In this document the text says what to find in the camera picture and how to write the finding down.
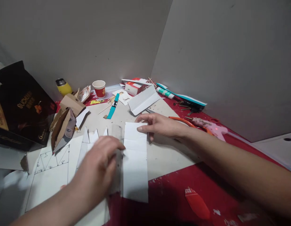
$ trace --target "table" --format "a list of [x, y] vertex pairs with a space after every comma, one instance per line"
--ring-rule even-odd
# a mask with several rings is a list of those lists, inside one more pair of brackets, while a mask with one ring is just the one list
[[[181, 111], [182, 107], [174, 106], [174, 100], [164, 100], [179, 117], [187, 116], [188, 111]], [[210, 119], [203, 112], [193, 113], [190, 117]], [[229, 135], [224, 137], [228, 143], [279, 165], [240, 140]], [[210, 221], [203, 221], [193, 213], [184, 194], [187, 187], [194, 189], [203, 198], [211, 212]], [[148, 196], [149, 203], [145, 204], [121, 198], [119, 194], [112, 195], [109, 200], [111, 220], [107, 225], [178, 225], [182, 222], [197, 225], [245, 225], [237, 214], [241, 212], [241, 203], [246, 198], [203, 162], [150, 180]]]

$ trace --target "paper cup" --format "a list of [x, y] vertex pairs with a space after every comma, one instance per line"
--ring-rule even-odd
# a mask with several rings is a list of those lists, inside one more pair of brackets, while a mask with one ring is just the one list
[[95, 89], [95, 93], [97, 97], [104, 97], [105, 96], [105, 81], [97, 80], [92, 83], [92, 86]]

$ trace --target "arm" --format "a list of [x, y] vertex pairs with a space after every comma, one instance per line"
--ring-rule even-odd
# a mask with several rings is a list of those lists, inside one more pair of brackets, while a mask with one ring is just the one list
[[115, 150], [125, 147], [114, 137], [100, 137], [86, 154], [73, 180], [12, 225], [74, 225], [106, 196], [116, 169]]
[[291, 172], [207, 133], [187, 127], [159, 114], [142, 114], [138, 128], [179, 139], [237, 190], [283, 216], [291, 218]]

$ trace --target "black box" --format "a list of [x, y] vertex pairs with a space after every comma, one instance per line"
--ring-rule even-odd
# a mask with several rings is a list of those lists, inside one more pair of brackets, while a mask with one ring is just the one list
[[24, 151], [46, 146], [56, 109], [23, 61], [0, 70], [0, 144]]

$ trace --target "hand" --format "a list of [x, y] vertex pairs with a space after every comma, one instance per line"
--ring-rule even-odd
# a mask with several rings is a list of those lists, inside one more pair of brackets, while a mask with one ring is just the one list
[[140, 126], [137, 128], [138, 132], [149, 132], [149, 138], [154, 140], [154, 133], [164, 135], [166, 137], [179, 138], [188, 127], [179, 123], [173, 119], [167, 118], [163, 115], [153, 114], [141, 114], [135, 122], [145, 120], [148, 122], [147, 126]]
[[66, 186], [81, 200], [85, 211], [91, 211], [107, 195], [116, 169], [115, 151], [123, 144], [112, 136], [100, 137], [86, 154], [73, 180]]

